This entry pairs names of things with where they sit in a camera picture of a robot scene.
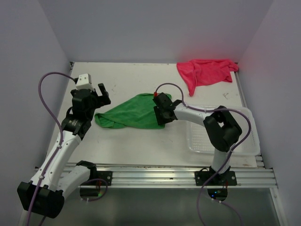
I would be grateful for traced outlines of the green towel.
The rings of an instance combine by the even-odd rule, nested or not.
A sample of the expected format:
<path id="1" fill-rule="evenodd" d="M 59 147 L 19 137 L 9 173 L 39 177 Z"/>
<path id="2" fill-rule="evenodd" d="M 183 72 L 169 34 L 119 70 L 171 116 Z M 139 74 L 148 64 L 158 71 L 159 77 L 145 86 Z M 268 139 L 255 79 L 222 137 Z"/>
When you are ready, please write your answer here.
<path id="1" fill-rule="evenodd" d="M 141 93 L 105 113 L 94 115 L 95 123 L 105 129 L 163 129 L 158 125 L 153 107 L 154 95 Z"/>

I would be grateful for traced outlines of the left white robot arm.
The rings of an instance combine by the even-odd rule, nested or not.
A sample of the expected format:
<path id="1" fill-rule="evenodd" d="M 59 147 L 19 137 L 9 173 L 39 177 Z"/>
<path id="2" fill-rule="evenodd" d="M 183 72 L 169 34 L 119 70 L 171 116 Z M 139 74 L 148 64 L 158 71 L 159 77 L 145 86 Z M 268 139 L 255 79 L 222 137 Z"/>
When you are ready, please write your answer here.
<path id="1" fill-rule="evenodd" d="M 63 209 L 66 198 L 78 186 L 108 185 L 107 181 L 99 178 L 96 165 L 88 161 L 79 161 L 71 172 L 62 176 L 70 156 L 90 129 L 95 110 L 111 103 L 105 86 L 100 83 L 98 88 L 100 96 L 93 89 L 71 91 L 72 106 L 59 125 L 59 134 L 53 148 L 30 181 L 19 184 L 17 193 L 28 217 L 36 213 L 56 218 Z"/>

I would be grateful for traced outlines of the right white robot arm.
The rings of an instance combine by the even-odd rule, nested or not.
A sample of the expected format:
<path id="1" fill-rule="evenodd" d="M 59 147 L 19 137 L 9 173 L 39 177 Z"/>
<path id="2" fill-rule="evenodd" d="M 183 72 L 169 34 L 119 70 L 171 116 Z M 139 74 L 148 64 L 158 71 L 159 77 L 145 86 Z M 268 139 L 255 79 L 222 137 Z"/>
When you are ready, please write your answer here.
<path id="1" fill-rule="evenodd" d="M 226 172 L 230 169 L 230 149 L 238 142 L 242 129 L 234 117 L 224 106 L 213 112 L 200 109 L 193 110 L 184 105 L 183 101 L 172 101 L 167 94 L 155 94 L 154 112 L 158 125 L 165 125 L 175 120 L 188 121 L 205 128 L 214 147 L 214 158 L 210 166 L 210 181 L 220 185 L 226 180 Z"/>

